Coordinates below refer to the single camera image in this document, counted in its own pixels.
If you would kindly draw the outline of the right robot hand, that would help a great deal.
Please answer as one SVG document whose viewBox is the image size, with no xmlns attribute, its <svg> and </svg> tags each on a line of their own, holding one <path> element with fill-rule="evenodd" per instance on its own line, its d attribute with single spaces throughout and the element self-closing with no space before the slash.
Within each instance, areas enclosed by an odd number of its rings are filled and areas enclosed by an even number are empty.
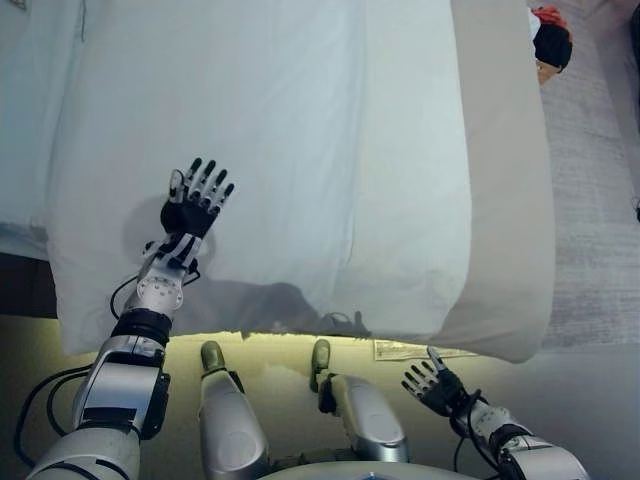
<svg viewBox="0 0 640 480">
<path fill-rule="evenodd" d="M 437 415 L 459 415 L 469 404 L 470 394 L 435 348 L 427 346 L 426 354 L 427 360 L 412 364 L 404 372 L 401 386 Z"/>
</svg>

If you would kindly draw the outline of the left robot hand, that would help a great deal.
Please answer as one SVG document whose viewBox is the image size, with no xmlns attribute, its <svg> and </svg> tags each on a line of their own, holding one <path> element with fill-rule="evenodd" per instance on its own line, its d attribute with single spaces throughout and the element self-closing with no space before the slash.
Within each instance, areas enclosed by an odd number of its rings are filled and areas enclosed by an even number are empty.
<svg viewBox="0 0 640 480">
<path fill-rule="evenodd" d="M 186 172 L 174 169 L 160 222 L 169 235 L 190 234 L 204 238 L 232 195 L 235 184 L 228 171 L 217 170 L 216 161 L 203 164 L 196 158 Z"/>
</svg>

